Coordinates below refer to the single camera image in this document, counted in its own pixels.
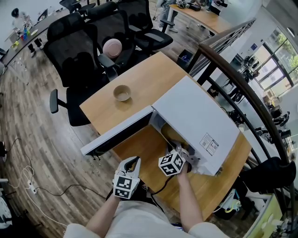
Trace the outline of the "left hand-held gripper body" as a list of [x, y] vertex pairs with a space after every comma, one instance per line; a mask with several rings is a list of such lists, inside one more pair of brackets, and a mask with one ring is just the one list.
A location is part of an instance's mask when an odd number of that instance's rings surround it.
[[139, 172], [141, 159], [138, 156], [122, 160], [113, 179], [113, 195], [122, 199], [130, 199], [140, 182]]

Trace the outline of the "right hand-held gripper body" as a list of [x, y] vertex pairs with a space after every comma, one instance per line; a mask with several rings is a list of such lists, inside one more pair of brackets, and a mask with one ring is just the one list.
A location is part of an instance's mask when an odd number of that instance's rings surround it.
[[167, 145], [165, 155], [158, 159], [158, 167], [166, 176], [177, 175], [187, 164], [187, 173], [195, 171], [200, 158], [191, 147]]

